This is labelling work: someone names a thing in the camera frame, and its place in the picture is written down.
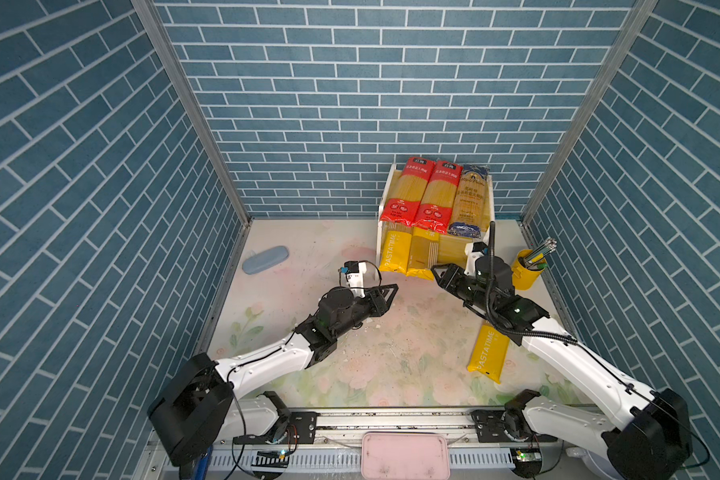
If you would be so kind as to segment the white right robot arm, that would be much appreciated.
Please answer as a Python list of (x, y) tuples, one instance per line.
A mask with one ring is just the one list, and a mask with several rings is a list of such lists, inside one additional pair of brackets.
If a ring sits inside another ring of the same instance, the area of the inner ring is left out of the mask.
[(516, 441), (549, 435), (599, 457), (624, 479), (669, 479), (693, 453), (686, 401), (618, 370), (576, 340), (534, 301), (496, 273), (484, 255), (472, 271), (436, 265), (437, 285), (513, 343), (546, 361), (581, 390), (600, 416), (524, 390), (505, 405), (506, 433)]

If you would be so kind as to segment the yellow Pastatime bag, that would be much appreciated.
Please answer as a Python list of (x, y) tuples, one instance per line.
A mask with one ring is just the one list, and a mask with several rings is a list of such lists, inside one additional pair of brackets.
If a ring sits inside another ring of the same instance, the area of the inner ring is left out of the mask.
[(383, 222), (382, 230), (380, 270), (405, 275), (408, 270), (413, 229), (402, 223)]
[(500, 384), (508, 348), (509, 338), (484, 322), (467, 364), (467, 371), (480, 373)]

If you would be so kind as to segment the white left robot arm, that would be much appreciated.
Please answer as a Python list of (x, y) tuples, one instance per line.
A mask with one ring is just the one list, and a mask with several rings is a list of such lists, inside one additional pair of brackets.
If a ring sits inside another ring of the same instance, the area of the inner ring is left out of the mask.
[(247, 354), (219, 360), (206, 353), (191, 357), (147, 409), (171, 464), (192, 465), (221, 433), (261, 436), (286, 414), (277, 396), (245, 401), (250, 392), (287, 374), (306, 370), (330, 356), (339, 338), (369, 318), (385, 315), (396, 284), (363, 288), (334, 287), (317, 310), (285, 338)]

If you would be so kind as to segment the red spaghetti bag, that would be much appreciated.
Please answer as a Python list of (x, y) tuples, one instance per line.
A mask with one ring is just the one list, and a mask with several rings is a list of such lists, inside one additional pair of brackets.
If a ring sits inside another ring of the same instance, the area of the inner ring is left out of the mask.
[(411, 157), (387, 195), (380, 219), (411, 227), (436, 163)]
[(458, 164), (437, 162), (419, 204), (414, 227), (440, 234), (447, 232), (462, 170)]

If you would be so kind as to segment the yellow pasta bag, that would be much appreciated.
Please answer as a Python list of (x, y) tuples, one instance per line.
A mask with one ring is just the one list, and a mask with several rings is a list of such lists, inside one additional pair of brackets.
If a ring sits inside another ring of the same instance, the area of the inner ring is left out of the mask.
[(412, 230), (406, 275), (433, 280), (431, 268), (437, 263), (440, 234), (414, 227)]

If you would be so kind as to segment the blue MoliPasta spaghetti bag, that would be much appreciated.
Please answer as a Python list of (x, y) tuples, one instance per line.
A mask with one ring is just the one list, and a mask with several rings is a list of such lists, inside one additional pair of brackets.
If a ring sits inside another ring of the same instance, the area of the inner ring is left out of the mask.
[(452, 236), (479, 239), (482, 236), (489, 170), (478, 165), (464, 165), (456, 191), (447, 233)]

